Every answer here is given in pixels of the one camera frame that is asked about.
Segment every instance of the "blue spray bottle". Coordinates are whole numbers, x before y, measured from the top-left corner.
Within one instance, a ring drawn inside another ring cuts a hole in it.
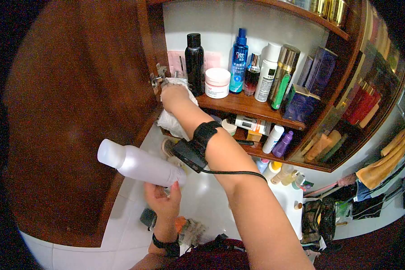
[[[232,50],[230,92],[238,94],[243,88],[246,62],[248,61],[249,47],[246,45],[246,29],[239,28],[238,36]]]

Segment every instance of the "purple bottle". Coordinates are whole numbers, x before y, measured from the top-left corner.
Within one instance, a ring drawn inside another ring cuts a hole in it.
[[[292,140],[293,134],[294,133],[292,131],[289,131],[287,134],[285,134],[282,141],[279,143],[276,143],[275,147],[272,150],[272,154],[274,154],[278,158],[283,156],[283,154],[285,153],[286,147]]]

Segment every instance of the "hand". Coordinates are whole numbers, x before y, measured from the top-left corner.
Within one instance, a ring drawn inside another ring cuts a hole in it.
[[[148,205],[156,212],[158,218],[173,219],[180,211],[181,192],[178,181],[171,186],[170,196],[162,186],[144,183],[144,193]]]
[[[162,88],[162,103],[167,112],[172,112],[172,109],[179,106],[180,102],[190,100],[187,89],[179,84],[167,84]]]

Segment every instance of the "cabinet door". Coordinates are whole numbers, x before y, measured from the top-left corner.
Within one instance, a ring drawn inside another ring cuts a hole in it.
[[[5,184],[23,232],[101,245],[123,176],[97,148],[105,138],[139,147],[162,108],[148,24],[140,1],[53,1],[31,26],[5,94]]]

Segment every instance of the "cabinet hinge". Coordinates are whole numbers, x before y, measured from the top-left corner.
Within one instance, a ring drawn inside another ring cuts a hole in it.
[[[156,64],[156,69],[158,76],[155,77],[153,73],[150,74],[150,82],[151,86],[153,87],[153,91],[155,94],[158,92],[158,85],[159,83],[165,82],[165,73],[167,72],[167,67],[166,66],[161,66],[161,64],[157,63]]]

